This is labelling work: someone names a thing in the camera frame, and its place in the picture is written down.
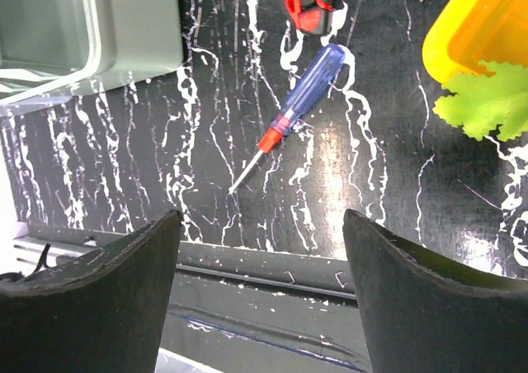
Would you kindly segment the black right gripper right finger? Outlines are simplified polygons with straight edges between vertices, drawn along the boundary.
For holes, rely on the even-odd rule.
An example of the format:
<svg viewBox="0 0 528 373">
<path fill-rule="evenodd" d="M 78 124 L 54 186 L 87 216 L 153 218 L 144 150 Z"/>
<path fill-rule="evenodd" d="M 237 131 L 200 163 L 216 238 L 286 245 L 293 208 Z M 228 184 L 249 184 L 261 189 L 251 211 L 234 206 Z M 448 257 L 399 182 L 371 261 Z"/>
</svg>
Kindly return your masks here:
<svg viewBox="0 0 528 373">
<path fill-rule="evenodd" d="M 527 281 L 466 266 L 362 213 L 343 237 L 375 372 L 525 372 Z"/>
</svg>

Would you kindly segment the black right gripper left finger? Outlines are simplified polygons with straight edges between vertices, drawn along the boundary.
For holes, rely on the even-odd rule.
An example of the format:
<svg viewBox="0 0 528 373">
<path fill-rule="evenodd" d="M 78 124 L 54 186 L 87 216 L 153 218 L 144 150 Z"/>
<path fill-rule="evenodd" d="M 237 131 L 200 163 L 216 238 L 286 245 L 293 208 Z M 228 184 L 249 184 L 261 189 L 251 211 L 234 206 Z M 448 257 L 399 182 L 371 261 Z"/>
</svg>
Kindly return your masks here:
<svg viewBox="0 0 528 373">
<path fill-rule="evenodd" d="M 1 283 L 3 372 L 152 372 L 177 264 L 170 210 L 70 262 Z"/>
</svg>

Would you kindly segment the blue handled screwdriver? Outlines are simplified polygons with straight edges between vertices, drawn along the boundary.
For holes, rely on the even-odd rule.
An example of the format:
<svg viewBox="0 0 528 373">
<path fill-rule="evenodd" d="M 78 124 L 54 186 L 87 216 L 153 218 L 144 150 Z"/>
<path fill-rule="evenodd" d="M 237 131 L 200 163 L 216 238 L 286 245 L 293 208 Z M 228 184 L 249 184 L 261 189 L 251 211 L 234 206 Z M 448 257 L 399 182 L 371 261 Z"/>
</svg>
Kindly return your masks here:
<svg viewBox="0 0 528 373">
<path fill-rule="evenodd" d="M 343 49 L 333 43 L 324 46 L 317 53 L 287 95 L 280 110 L 272 118 L 268 130 L 257 144 L 255 156 L 229 188 L 229 194 L 235 192 L 260 157 L 270 153 L 283 137 L 291 133 L 296 123 L 316 105 L 331 81 L 340 72 L 345 57 Z"/>
</svg>

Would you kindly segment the clear and green toolbox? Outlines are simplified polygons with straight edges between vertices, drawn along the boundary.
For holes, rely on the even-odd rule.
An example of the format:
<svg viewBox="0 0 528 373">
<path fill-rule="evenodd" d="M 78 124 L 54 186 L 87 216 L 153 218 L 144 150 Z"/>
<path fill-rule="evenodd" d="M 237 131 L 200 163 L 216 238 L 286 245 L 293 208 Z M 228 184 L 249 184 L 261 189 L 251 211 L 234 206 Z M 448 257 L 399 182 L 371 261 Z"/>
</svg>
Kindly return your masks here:
<svg viewBox="0 0 528 373">
<path fill-rule="evenodd" d="M 178 0 L 1 0 L 1 112 L 172 73 L 183 62 Z"/>
</svg>

